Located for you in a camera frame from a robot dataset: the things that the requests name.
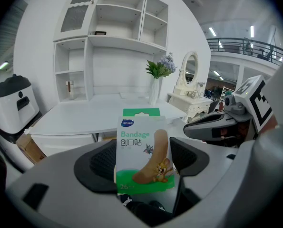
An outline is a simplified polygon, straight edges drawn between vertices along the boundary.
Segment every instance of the brand logo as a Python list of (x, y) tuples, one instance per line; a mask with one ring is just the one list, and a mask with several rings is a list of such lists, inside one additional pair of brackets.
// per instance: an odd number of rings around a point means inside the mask
[(121, 126), (123, 127), (129, 127), (129, 126), (132, 126), (134, 124), (134, 121), (133, 120), (126, 120), (126, 119), (123, 119), (122, 120), (122, 123), (121, 123)]

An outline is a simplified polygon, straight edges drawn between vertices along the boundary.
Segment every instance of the green leaves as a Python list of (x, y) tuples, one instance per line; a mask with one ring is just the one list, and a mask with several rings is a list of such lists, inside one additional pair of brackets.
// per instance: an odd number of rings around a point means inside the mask
[(154, 78), (167, 77), (171, 74), (171, 71), (167, 69), (162, 63), (155, 64), (154, 62), (147, 61), (148, 68), (146, 68), (148, 74), (153, 75)]

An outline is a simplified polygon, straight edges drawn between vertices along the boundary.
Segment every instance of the ceiling light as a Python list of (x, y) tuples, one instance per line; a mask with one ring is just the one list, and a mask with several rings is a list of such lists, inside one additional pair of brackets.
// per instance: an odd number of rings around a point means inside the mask
[(214, 30), (210, 27), (209, 30), (211, 31), (213, 36), (216, 36), (216, 33), (214, 32)]
[(4, 62), (1, 66), (0, 69), (2, 69), (3, 67), (5, 67), (8, 64), (8, 62)]
[(250, 36), (254, 37), (254, 26), (250, 26)]

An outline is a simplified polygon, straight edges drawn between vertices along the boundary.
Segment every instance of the cardboard box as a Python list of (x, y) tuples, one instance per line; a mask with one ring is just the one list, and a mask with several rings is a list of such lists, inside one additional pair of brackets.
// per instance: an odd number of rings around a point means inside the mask
[(16, 145), (24, 153), (24, 155), (34, 164), (39, 163), (46, 157), (42, 150), (33, 141), (30, 134), (23, 133), (16, 141)]

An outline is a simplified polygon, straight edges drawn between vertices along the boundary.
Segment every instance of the cartoon mouse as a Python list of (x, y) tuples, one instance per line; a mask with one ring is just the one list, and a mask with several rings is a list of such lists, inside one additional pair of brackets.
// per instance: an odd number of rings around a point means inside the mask
[(170, 160), (168, 158), (164, 158), (164, 160), (159, 163), (156, 168), (154, 169), (155, 173), (157, 173), (158, 177), (153, 177), (153, 182), (160, 181), (160, 182), (167, 182), (168, 179), (165, 178), (165, 175), (173, 170), (171, 167), (169, 170), (167, 169), (170, 166)]
[(147, 154), (152, 154), (153, 153), (153, 146), (146, 145), (146, 149), (143, 151), (146, 152)]

